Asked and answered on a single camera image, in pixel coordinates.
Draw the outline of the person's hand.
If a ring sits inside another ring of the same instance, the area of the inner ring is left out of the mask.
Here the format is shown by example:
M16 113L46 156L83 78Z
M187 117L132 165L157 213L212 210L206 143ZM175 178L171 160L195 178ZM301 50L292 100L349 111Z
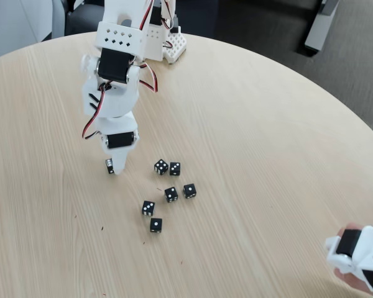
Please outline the person's hand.
M341 228L338 231L337 236L341 237L345 229L361 230L362 228L362 225L358 225L356 223L348 223L345 227ZM366 292L368 294L371 293L366 283L355 277L353 274L343 274L340 272L339 269L336 268L334 269L334 274L338 279L340 279L342 282L345 282L351 288L356 289L358 291Z

